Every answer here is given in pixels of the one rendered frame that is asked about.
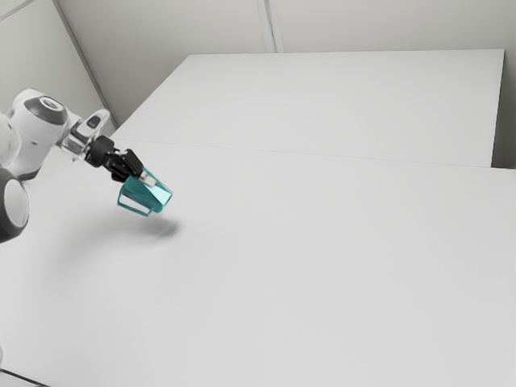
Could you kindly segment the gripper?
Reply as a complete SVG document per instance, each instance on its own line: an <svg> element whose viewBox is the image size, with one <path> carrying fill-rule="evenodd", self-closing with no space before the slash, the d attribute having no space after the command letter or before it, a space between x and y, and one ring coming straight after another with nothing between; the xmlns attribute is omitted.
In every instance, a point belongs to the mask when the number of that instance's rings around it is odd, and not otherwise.
<svg viewBox="0 0 516 387"><path fill-rule="evenodd" d="M156 179L146 171L142 161L131 149L124 151L120 158L114 141L104 135L90 143L85 155L88 164L95 168L105 167L114 181L123 183L128 177L134 177L145 185L156 184Z"/></svg>

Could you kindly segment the teal faceted mug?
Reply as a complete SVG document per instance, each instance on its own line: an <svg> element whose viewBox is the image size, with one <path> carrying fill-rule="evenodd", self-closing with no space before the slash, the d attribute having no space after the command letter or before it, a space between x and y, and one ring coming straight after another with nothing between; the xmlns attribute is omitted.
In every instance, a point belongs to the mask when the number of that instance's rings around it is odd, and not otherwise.
<svg viewBox="0 0 516 387"><path fill-rule="evenodd" d="M139 177L129 176L123 182L117 205L148 217L160 213L169 203L173 192L146 168Z"/></svg>

